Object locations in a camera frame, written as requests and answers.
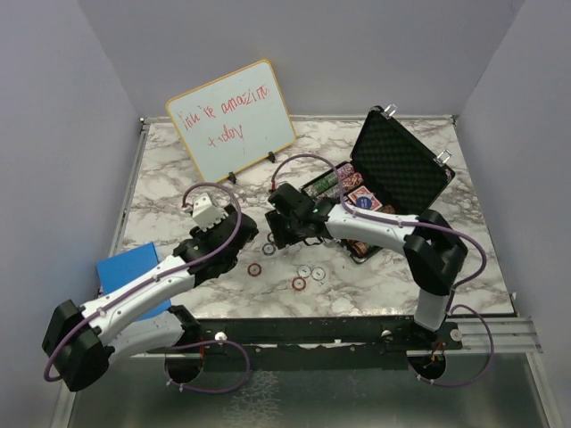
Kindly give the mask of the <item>blue 10 poker chip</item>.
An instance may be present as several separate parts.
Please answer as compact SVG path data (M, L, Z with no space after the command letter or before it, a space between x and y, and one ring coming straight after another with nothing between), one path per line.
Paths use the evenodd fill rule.
M276 252L276 247L272 243L266 243L262 247L262 252L266 256L272 255Z

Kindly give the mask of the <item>white 1 poker chip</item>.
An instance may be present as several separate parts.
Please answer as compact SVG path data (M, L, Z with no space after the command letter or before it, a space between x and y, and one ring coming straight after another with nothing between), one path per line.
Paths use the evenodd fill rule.
M311 271L311 277L316 281L322 281L325 278L325 276L326 276L326 272L321 267L315 267Z
M309 277L311 275L311 268L306 266L306 265L302 265L298 267L298 276L306 278Z

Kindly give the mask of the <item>blue small blind button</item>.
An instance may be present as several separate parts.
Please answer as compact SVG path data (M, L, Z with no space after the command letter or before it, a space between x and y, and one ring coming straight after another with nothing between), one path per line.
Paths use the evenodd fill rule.
M357 199L355 205L361 209L370 210L372 208L373 201L366 196L361 196Z

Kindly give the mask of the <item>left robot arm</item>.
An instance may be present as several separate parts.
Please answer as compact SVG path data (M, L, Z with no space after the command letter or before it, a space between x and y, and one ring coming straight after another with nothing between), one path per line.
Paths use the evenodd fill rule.
M227 206L222 221L196 226L172 253L135 280L103 297L76 305L60 303L42 341L48 356L44 378L82 391L99 380L119 347L112 342L164 301L230 271L237 255L258 234L254 219Z

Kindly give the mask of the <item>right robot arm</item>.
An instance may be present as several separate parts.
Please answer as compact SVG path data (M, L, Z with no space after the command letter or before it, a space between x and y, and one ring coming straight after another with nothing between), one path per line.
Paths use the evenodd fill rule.
M314 201L289 184L273 190L269 204L273 210L266 220L279 249L316 238L353 240L401 254L419 287L411 341L429 349L441 340L452 286L468 254L442 215L434 210L423 216L386 214L333 198Z

